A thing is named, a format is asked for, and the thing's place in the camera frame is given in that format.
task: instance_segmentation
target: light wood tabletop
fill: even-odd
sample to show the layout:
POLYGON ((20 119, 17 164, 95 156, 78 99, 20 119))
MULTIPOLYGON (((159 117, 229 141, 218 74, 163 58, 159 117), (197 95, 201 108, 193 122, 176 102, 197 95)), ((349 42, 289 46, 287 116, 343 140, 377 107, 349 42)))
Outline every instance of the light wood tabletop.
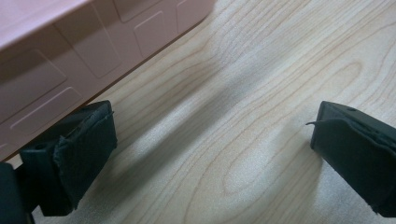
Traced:
POLYGON ((321 101, 396 126, 396 1, 218 0, 94 101, 119 146, 37 223, 396 223, 309 146, 321 101))

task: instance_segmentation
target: pink plastic container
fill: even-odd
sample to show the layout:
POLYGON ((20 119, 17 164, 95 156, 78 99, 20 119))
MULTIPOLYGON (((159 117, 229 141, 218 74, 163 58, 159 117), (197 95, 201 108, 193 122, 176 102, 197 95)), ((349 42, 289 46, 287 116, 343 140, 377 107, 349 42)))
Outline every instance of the pink plastic container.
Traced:
POLYGON ((215 0, 2 0, 0 161, 201 21, 215 0))

